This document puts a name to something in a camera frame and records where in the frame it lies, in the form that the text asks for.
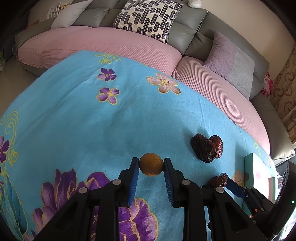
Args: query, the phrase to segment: patterned wallpaper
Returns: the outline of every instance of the patterned wallpaper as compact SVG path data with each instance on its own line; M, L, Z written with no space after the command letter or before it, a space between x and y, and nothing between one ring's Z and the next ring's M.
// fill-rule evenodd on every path
M293 144L296 144L296 44L285 66L274 81L270 97Z

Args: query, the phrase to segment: blue bedsheet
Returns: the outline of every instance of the blue bedsheet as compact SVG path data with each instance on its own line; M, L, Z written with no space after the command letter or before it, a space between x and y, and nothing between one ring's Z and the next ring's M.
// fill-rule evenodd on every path
M223 155L197 159L190 139L218 135ZM0 119L0 212L18 240L32 240L82 186L104 186L132 157L156 153L202 186L221 172L244 184L244 156L266 152L220 109L141 63L77 52L47 70ZM120 208L121 241L182 240L183 209L163 174L139 174L136 200Z

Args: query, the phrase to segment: patterned pillow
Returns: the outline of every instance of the patterned pillow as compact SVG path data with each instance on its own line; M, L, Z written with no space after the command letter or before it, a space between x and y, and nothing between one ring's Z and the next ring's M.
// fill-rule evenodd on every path
M171 25L183 4L168 0L129 0L113 27L168 42Z

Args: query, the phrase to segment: stuffed toy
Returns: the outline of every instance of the stuffed toy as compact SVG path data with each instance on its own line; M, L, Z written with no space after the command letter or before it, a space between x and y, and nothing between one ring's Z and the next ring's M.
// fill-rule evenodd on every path
M201 8L202 7L202 3L200 0L183 0L183 2L187 2L189 7L192 8Z
M267 72L263 80L263 89L261 90L261 93L267 95L269 98L273 93L273 85L274 81L270 78L270 74Z

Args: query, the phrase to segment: white pillow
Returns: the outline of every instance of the white pillow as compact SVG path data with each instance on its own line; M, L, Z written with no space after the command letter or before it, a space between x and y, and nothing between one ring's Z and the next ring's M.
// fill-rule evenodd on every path
M70 27L92 1L78 2L66 7L54 20L50 29Z

